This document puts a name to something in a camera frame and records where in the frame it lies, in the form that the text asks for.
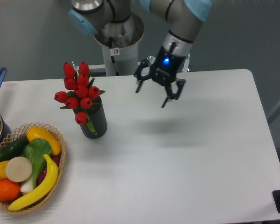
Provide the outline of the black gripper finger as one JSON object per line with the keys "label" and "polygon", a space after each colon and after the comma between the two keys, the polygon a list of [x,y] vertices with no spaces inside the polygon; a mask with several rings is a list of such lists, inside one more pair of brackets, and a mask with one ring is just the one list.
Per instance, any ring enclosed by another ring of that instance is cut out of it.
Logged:
{"label": "black gripper finger", "polygon": [[151,67],[151,63],[149,62],[148,59],[143,59],[140,64],[138,65],[135,73],[134,73],[134,77],[137,78],[136,84],[138,85],[137,89],[136,89],[136,93],[139,93],[144,81],[151,79],[152,75],[151,74],[147,74],[147,75],[142,75],[142,71],[144,68],[150,68]]}
{"label": "black gripper finger", "polygon": [[176,85],[178,87],[176,93],[173,93],[171,83],[166,83],[165,84],[165,90],[166,90],[166,93],[167,93],[167,97],[165,98],[165,100],[164,100],[164,102],[161,106],[162,108],[164,108],[166,103],[169,102],[170,100],[173,100],[173,99],[178,100],[179,99],[179,97],[181,95],[181,92],[184,88],[184,85],[186,83],[186,80],[177,78],[175,82],[176,82]]}

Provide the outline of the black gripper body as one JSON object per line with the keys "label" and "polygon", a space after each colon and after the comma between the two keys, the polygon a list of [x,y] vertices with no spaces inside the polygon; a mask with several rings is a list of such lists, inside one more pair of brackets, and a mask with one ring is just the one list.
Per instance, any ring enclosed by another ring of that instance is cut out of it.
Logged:
{"label": "black gripper body", "polygon": [[178,69],[185,59],[185,56],[176,54],[174,50],[177,50],[176,45],[171,45],[169,49],[161,47],[150,66],[151,79],[160,85],[169,85],[176,80]]}

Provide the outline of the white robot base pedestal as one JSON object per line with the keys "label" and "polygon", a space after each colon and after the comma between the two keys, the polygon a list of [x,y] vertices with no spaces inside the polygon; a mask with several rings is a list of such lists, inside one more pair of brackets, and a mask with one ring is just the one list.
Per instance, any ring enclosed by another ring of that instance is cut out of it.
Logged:
{"label": "white robot base pedestal", "polygon": [[69,19],[100,44],[107,75],[123,76],[138,67],[138,43],[144,35],[141,18],[129,0],[73,0]]}

